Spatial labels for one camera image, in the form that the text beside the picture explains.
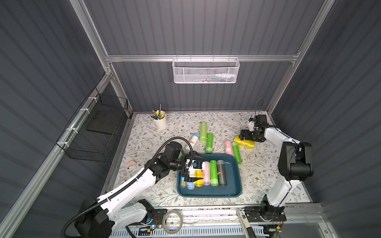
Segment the white roll with blue end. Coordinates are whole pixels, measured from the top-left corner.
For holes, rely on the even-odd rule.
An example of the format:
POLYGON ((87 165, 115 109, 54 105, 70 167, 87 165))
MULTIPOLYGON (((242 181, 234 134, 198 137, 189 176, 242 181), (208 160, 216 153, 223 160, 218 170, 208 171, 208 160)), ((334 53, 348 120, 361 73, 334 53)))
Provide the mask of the white roll with blue end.
POLYGON ((187 182, 187 189, 188 190, 194 190, 195 189, 194 182, 187 182))

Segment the yellow trash bag roll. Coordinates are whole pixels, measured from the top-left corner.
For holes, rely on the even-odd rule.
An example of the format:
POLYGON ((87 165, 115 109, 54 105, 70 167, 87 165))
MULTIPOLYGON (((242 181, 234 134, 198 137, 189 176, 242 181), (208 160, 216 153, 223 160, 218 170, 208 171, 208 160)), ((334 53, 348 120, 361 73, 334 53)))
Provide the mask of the yellow trash bag roll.
POLYGON ((202 187, 203 186, 203 171, 202 170, 197 170, 194 172, 194 176, 198 178, 197 181, 195 181, 195 186, 196 187, 202 187))
POLYGON ((250 140, 241 140, 238 136, 235 137, 234 142, 245 148, 254 149, 255 142, 250 140))

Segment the pink trash bag roll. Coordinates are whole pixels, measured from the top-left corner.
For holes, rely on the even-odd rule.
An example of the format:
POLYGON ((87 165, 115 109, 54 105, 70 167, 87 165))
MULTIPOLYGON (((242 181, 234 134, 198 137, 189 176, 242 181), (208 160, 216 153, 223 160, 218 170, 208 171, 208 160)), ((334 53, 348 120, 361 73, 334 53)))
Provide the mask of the pink trash bag roll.
POLYGON ((210 163, 205 161, 203 162, 203 185, 208 186, 210 184, 210 163))
POLYGON ((224 141, 225 153, 234 156, 233 145, 229 140, 224 141))

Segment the pale green roll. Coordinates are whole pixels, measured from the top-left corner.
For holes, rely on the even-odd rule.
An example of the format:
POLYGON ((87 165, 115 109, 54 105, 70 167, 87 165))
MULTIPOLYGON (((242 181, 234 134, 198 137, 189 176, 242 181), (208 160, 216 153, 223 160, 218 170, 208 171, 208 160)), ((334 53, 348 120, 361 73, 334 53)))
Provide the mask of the pale green roll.
POLYGON ((218 170, 217 170, 217 162, 215 160, 209 161, 210 168, 210 182, 211 186, 218 186, 218 170))
POLYGON ((200 125, 200 141, 206 141, 207 140, 207 124, 201 123, 200 125))

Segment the dark grey trash bag roll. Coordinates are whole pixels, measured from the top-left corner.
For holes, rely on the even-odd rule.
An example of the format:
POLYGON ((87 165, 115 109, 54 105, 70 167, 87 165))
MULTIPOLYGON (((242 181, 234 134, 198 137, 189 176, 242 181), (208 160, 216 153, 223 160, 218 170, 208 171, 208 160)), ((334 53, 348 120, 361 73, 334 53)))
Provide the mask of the dark grey trash bag roll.
POLYGON ((218 182, 220 186, 227 185, 226 171, 225 171, 225 163, 223 160, 217 160, 217 176, 218 182))

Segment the white roll with red label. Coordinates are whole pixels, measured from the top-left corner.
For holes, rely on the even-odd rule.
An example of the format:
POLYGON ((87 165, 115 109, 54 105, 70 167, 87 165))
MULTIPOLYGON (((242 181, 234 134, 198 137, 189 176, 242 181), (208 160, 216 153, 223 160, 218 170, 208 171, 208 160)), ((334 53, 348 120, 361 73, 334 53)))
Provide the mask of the white roll with red label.
POLYGON ((193 134, 193 136, 189 140, 189 143, 190 143, 191 147, 194 147, 194 145, 198 142, 199 138, 200 138, 200 134, 199 133, 193 134))

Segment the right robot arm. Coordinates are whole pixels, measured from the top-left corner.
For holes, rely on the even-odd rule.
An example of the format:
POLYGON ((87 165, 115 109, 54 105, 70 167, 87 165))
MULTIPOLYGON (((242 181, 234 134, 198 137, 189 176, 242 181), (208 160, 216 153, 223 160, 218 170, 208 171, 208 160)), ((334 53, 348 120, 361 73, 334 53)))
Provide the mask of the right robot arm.
POLYGON ((254 142, 269 140, 280 149, 277 166, 280 176, 270 192, 264 196, 256 215, 268 222, 281 219, 285 203, 292 191, 314 173, 312 145, 290 137, 277 127, 241 130, 239 138, 254 142))

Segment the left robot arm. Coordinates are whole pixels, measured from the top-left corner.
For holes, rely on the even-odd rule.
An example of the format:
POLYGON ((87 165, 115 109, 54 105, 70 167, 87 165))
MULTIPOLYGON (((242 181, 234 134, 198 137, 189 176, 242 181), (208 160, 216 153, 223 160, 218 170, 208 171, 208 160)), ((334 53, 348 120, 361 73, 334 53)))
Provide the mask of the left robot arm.
POLYGON ((148 223, 154 210, 148 201, 141 199, 133 206, 124 206, 171 171, 180 171, 186 182, 196 182, 198 179, 189 173, 204 168, 201 162, 203 157, 193 149, 185 152, 177 140, 178 136, 166 141, 135 176, 119 187, 97 198, 87 197, 78 214, 62 228, 61 237, 68 236, 66 230, 70 224, 74 225, 80 238, 108 238, 121 227, 148 223))

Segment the bright green roll beside pink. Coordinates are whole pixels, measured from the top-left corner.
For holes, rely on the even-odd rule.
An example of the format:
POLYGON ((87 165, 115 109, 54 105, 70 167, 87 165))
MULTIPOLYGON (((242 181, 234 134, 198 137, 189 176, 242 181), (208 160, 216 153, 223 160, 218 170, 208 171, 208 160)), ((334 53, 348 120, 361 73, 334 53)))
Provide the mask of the bright green roll beside pink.
POLYGON ((240 165, 242 163, 242 158, 241 158, 241 154, 240 154, 240 150, 239 150, 239 145, 237 142, 233 142, 232 143, 232 147, 233 147, 233 153, 234 153, 234 156, 237 160, 237 163, 240 165))

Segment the bright green roll centre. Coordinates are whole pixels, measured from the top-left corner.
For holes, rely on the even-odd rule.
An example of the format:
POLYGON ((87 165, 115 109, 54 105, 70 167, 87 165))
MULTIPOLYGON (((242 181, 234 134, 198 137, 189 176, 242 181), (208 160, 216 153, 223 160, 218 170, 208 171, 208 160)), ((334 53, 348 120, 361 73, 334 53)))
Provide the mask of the bright green roll centre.
POLYGON ((214 139, 214 135, 212 133, 208 133, 207 139, 206 139, 206 148, 205 148, 205 152, 207 154, 211 154, 213 152, 213 139, 214 139))

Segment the teal plastic storage box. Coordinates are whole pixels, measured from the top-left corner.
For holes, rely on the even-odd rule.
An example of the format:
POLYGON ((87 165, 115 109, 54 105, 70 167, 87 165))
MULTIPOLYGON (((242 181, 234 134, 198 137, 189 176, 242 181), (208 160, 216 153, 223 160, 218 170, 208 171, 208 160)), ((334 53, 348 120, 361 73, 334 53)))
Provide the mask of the teal plastic storage box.
POLYGON ((226 186, 203 186, 196 187, 193 190, 181 188, 181 172, 177 172, 177 192, 182 197, 192 198, 235 198, 242 193, 242 183, 239 171, 239 165, 234 156, 229 154, 202 154, 203 159, 197 158, 198 161, 223 160, 225 166, 225 175, 227 178, 226 186))

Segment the white pen holder cup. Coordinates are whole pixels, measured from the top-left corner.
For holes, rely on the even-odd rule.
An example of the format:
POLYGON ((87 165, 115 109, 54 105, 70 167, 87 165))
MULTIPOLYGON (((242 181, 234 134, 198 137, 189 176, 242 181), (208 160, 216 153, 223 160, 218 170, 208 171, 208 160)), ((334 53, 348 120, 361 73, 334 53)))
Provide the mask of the white pen holder cup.
POLYGON ((153 123, 155 124, 158 131, 166 129, 168 127, 167 114, 164 119, 154 120, 153 123))

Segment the pink small stapler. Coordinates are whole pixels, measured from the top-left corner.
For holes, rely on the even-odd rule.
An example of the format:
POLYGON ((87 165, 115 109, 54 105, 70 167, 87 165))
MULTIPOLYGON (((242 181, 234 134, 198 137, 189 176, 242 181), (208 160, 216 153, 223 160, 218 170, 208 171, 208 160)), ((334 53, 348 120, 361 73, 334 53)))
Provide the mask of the pink small stapler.
POLYGON ((125 168, 126 168, 127 170, 129 170, 129 169, 131 169, 135 164, 136 164, 136 161, 135 161, 135 160, 131 160, 131 161, 129 161, 129 162, 127 162, 127 163, 125 164, 125 168))

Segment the items in white basket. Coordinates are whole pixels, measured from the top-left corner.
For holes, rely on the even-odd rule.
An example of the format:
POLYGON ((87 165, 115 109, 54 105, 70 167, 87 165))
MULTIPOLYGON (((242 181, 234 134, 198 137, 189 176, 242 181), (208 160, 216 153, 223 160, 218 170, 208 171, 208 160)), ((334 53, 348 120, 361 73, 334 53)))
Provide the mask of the items in white basket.
POLYGON ((196 77, 194 82, 207 82, 207 83, 235 83, 237 74, 233 73, 220 73, 214 75, 202 75, 196 77))

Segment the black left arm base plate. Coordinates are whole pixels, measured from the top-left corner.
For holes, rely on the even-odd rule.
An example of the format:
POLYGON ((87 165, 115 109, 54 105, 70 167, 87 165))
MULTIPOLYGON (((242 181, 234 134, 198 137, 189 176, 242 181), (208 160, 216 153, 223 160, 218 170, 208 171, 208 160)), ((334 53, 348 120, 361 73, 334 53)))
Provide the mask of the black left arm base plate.
POLYGON ((168 212, 167 209, 156 209, 149 211, 148 214, 140 222, 130 224, 130 226, 137 225, 160 225, 162 224, 164 215, 168 212))

